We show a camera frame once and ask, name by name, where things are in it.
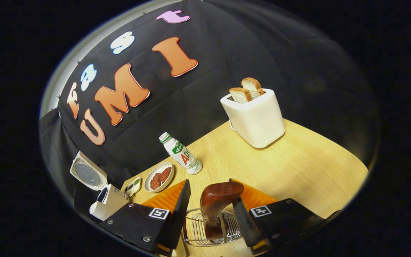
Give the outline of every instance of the table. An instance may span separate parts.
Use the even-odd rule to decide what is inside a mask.
[[[189,179],[190,210],[199,208],[207,185],[234,178],[278,200],[292,198],[321,218],[328,218],[359,191],[367,167],[349,151],[312,130],[287,119],[284,125],[285,134],[261,149],[249,145],[228,122],[220,125],[187,146],[203,164],[198,174],[188,174],[172,157],[160,162],[171,162],[174,167],[168,187]],[[137,177],[142,178],[143,187],[144,179],[158,164],[126,180],[121,189]],[[133,201],[143,203],[155,195],[142,188]],[[186,247],[190,256],[252,256],[243,239],[218,247]]]

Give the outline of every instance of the bottle cap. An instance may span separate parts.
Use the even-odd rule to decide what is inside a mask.
[[[166,142],[169,138],[171,138],[171,135],[167,132],[164,132],[158,139],[161,143]]]

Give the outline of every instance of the small container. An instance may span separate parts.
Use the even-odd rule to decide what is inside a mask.
[[[265,88],[263,91],[263,95],[245,104],[234,101],[231,94],[220,99],[231,129],[254,148],[264,148],[285,133],[282,112],[274,91]]]
[[[132,197],[133,194],[137,193],[141,189],[141,177],[137,177],[126,187],[126,195]]]
[[[163,143],[164,148],[170,156],[174,158],[189,174],[197,174],[202,169],[202,163],[198,161],[193,154],[177,139],[164,132],[159,141]]]

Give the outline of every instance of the orange letter m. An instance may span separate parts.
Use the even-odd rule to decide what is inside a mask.
[[[125,113],[129,112],[125,95],[128,97],[131,107],[136,107],[150,95],[150,91],[142,88],[134,79],[130,68],[130,64],[125,64],[115,73],[115,91],[103,86],[95,94],[95,101],[102,104],[114,126],[123,119],[123,114],[116,112],[114,108]]]

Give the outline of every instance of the black background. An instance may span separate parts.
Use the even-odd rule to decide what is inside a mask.
[[[136,3],[0,4],[0,252],[137,256],[66,205],[42,165],[37,134],[42,93],[62,58]],[[379,159],[362,192],[287,256],[411,256],[411,1],[277,4],[353,57],[375,90],[383,124]]]

